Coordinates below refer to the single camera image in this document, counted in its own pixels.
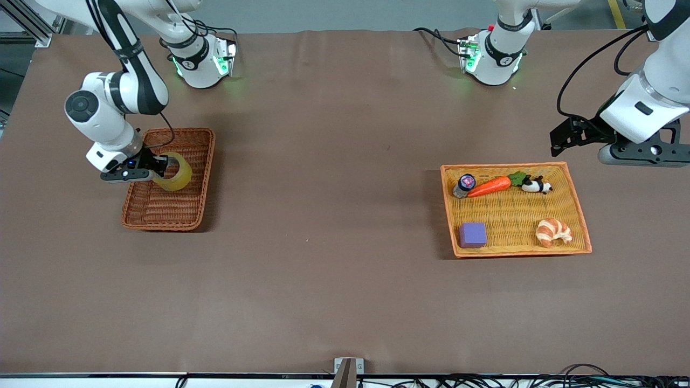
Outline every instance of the wicker basket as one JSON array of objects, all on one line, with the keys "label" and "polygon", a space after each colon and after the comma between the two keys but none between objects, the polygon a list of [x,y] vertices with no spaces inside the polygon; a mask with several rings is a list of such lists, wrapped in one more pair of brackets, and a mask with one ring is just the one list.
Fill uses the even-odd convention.
[{"label": "wicker basket", "polygon": [[[170,129],[150,129],[144,133],[145,144],[170,139]],[[206,204],[208,176],[213,161],[215,134],[207,128],[176,128],[175,140],[156,148],[156,153],[175,151],[192,168],[192,180],[178,191],[165,191],[157,184],[134,182],[122,206],[121,222],[126,228],[140,231],[191,231],[201,224]],[[168,168],[165,178],[177,172]]]},{"label": "wicker basket", "polygon": [[[553,186],[553,191],[543,195],[511,187],[474,198],[459,200],[453,196],[453,187],[463,174],[474,175],[478,185],[516,171],[524,171],[533,177],[543,175],[544,181]],[[441,181],[453,252],[458,258],[575,255],[592,252],[587,225],[565,162],[441,166]],[[563,244],[561,240],[556,240],[552,248],[543,247],[535,232],[539,221],[548,217],[568,224],[573,231],[573,241]],[[485,224],[485,246],[473,249],[460,247],[458,229],[464,222]]]}]

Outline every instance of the yellow tape roll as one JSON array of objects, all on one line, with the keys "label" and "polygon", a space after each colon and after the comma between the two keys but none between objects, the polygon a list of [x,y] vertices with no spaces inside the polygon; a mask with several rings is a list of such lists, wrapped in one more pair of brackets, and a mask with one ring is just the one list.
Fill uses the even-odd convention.
[{"label": "yellow tape roll", "polygon": [[167,191],[178,191],[189,184],[192,180],[192,167],[179,153],[169,152],[162,153],[161,156],[168,157],[168,166],[172,163],[179,164],[179,170],[174,177],[170,179],[163,179],[158,175],[153,177],[153,181]]}]

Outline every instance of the small jar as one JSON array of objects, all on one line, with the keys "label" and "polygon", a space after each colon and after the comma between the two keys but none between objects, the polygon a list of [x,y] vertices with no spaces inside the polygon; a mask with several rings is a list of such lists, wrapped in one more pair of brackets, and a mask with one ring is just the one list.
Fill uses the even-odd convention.
[{"label": "small jar", "polygon": [[453,195],[456,198],[465,198],[467,193],[470,192],[477,184],[474,177],[470,174],[465,174],[457,180],[457,184],[453,188]]}]

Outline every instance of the toy carrot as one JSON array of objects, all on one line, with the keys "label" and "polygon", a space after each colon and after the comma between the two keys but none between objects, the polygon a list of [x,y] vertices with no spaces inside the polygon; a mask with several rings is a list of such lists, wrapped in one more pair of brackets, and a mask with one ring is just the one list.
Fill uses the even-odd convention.
[{"label": "toy carrot", "polygon": [[518,186],[522,184],[522,181],[527,176],[526,173],[518,171],[516,173],[507,175],[505,177],[498,177],[492,179],[486,183],[480,184],[479,186],[470,190],[467,193],[468,198],[479,197],[480,195],[486,195],[491,193],[496,193],[501,190],[505,190],[510,186]]}]

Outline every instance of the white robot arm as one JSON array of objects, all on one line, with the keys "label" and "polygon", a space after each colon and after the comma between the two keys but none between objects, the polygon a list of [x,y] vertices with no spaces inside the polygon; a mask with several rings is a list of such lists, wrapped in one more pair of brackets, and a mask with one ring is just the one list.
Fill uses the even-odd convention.
[{"label": "white robot arm", "polygon": [[533,8],[563,9],[581,0],[493,0],[498,21],[492,30],[461,40],[460,67],[486,85],[506,83],[522,59],[524,45],[537,29]]},{"label": "white robot arm", "polygon": [[[86,1],[37,0],[67,19],[96,29]],[[185,12],[201,7],[203,0],[116,0],[117,5],[160,35],[170,49],[177,71],[189,86],[210,88],[231,75],[237,54],[234,41],[202,35]]]},{"label": "white robot arm", "polygon": [[157,115],[168,104],[168,89],[151,65],[141,41],[114,0],[85,2],[89,19],[98,29],[123,70],[92,72],[81,90],[65,101],[65,114],[94,144],[86,158],[109,182],[151,180],[162,175],[167,159],[155,157],[142,144],[139,133],[124,119],[125,113]]},{"label": "white robot arm", "polygon": [[[678,119],[690,111],[690,2],[647,0],[644,12],[659,47],[631,73],[593,119],[570,115],[551,131],[551,154],[593,142],[604,164],[686,166]],[[659,131],[672,132],[664,142]]]}]

